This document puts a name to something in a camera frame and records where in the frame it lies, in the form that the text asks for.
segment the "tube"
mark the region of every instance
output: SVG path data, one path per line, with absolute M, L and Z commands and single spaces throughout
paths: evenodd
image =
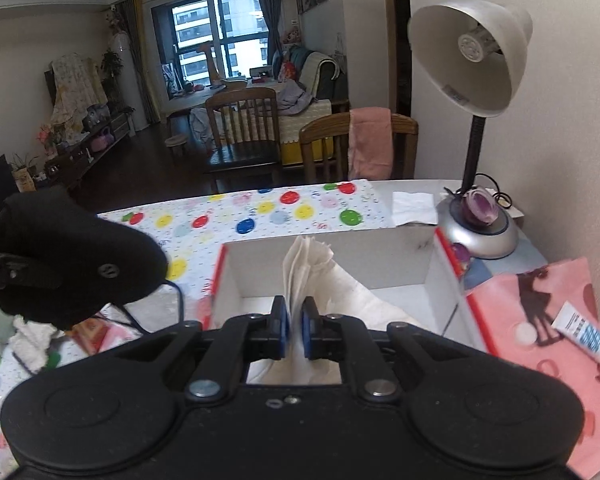
M 551 326 L 600 363 L 600 330 L 571 303 L 564 303 Z

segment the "lamp base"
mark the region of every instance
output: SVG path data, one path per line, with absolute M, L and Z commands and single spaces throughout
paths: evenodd
M 451 243 L 464 245 L 472 256 L 496 260 L 511 254 L 518 244 L 518 228 L 503 208 L 498 219 L 486 227 L 469 224 L 462 216 L 462 202 L 449 196 L 438 204 L 438 226 Z

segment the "lamp shade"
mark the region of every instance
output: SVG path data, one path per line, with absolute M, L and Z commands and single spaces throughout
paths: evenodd
M 524 9 L 483 0 L 423 7 L 413 15 L 414 56 L 435 85 L 473 115 L 509 106 L 525 71 L 533 25 Z

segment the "round stool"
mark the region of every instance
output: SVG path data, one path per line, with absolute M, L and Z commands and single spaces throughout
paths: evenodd
M 175 154 L 175 149 L 179 146 L 182 149 L 182 155 L 187 150 L 187 136 L 184 134 L 174 135 L 165 139 L 164 145 L 171 150 L 171 155 Z

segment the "polka dot tablecloth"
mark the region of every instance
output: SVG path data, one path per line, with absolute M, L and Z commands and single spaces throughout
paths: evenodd
M 224 242 L 390 227 L 384 207 L 365 180 L 187 198 L 101 217 L 145 232 L 160 244 L 170 261 L 168 278 L 186 295 L 187 319 L 200 317 L 200 300 L 208 297 Z M 56 356 L 60 365 L 83 357 L 70 340 L 62 343 Z M 0 406 L 1 399 L 28 377 L 10 349 L 0 349 Z M 0 431 L 0 478 L 15 467 Z

